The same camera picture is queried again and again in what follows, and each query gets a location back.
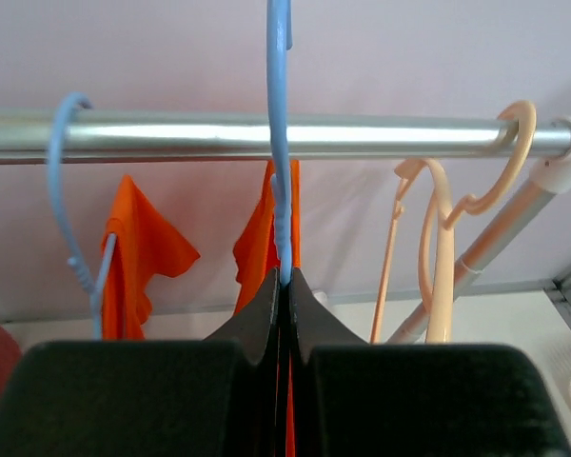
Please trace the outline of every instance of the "metal tube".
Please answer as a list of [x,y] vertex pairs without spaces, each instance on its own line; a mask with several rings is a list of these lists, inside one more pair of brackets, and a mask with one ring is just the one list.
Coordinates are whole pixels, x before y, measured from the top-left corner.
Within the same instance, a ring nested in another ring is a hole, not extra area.
[[[554,193],[547,192],[532,181],[526,180],[455,263],[455,298],[482,274],[482,270],[554,197]],[[414,343],[423,335],[428,322],[429,315],[421,302],[400,324],[387,343]]]
[[[45,161],[52,112],[0,110],[0,164]],[[84,110],[69,128],[67,163],[265,160],[270,157],[266,117]],[[287,130],[294,159],[508,156],[499,120],[291,116]],[[571,148],[571,128],[540,125],[532,156]]]

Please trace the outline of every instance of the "orange shirt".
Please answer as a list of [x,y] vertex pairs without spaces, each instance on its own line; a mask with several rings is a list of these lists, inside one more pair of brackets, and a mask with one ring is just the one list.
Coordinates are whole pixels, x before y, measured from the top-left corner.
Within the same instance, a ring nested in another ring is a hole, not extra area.
[[[300,207],[300,164],[290,162],[292,177],[292,264],[301,266],[301,207]],[[241,284],[235,314],[254,297],[266,274],[279,266],[277,249],[273,242],[273,210],[275,200],[271,193],[270,177],[274,173],[272,162],[266,164],[260,201],[247,223],[244,232],[235,243],[233,254],[237,263],[237,282]],[[292,398],[292,379],[290,371],[287,395],[287,455],[295,455],[294,440],[294,404]]]
[[127,175],[116,193],[102,249],[111,233],[116,233],[116,245],[104,287],[103,337],[144,339],[142,324],[152,312],[145,294],[148,281],[155,274],[179,276],[200,255]]

